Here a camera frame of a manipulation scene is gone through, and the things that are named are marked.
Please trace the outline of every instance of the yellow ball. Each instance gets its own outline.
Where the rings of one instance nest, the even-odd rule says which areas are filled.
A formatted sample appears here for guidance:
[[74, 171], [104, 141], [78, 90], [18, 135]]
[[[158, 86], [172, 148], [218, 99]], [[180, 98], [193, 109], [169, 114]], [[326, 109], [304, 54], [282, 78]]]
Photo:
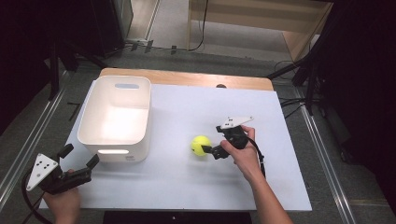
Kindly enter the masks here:
[[204, 156], [206, 153], [202, 149], [202, 146], [212, 147], [210, 140], [203, 135], [198, 135], [192, 139], [191, 150], [197, 156]]

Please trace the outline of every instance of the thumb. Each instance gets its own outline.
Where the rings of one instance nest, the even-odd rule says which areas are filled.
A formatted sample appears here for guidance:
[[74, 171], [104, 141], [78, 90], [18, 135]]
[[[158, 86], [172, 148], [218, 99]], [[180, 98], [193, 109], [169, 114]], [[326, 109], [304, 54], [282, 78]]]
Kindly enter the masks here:
[[226, 150], [230, 155], [233, 155], [233, 153], [237, 150], [231, 143], [227, 140], [222, 140], [220, 142], [220, 145], [224, 150]]

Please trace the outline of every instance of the white tabletop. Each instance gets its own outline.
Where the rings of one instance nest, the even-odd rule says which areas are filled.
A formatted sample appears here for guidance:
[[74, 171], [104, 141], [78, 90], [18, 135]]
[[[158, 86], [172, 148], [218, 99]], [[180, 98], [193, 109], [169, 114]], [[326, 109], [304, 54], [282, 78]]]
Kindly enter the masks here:
[[[201, 134], [218, 145], [224, 138], [216, 126], [228, 117], [253, 116], [246, 125], [256, 129], [267, 181], [277, 198], [286, 210], [312, 210], [276, 92], [152, 85], [151, 101], [147, 158], [99, 162], [92, 181], [79, 186], [82, 208], [255, 210], [250, 186], [231, 156], [215, 160], [190, 149], [192, 138]], [[84, 106], [67, 140], [75, 149], [61, 161], [64, 171], [84, 168], [92, 157], [77, 140]]]

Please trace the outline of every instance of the white plastic bin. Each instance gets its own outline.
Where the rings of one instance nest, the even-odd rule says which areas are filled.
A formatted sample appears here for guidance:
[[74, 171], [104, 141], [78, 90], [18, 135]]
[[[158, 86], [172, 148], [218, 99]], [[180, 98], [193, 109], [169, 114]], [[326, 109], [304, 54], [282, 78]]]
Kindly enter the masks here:
[[145, 77], [96, 79], [78, 140], [100, 161], [142, 161], [149, 153], [151, 83]]

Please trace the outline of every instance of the human hand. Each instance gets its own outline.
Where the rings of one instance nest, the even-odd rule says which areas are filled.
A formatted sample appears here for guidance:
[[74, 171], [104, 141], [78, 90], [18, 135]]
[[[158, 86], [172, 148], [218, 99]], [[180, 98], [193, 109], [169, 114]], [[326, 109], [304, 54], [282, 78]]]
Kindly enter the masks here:
[[[247, 133], [247, 137], [254, 140], [255, 130], [254, 128], [241, 125], [242, 129]], [[257, 149], [247, 143], [244, 149], [236, 149], [227, 140], [222, 140], [220, 145], [233, 157], [234, 163], [241, 170], [245, 179], [250, 182], [255, 176], [262, 175], [260, 164], [257, 156]]]
[[49, 210], [55, 216], [56, 224], [72, 224], [78, 222], [81, 198], [78, 188], [70, 189], [60, 194], [44, 193], [43, 199]]

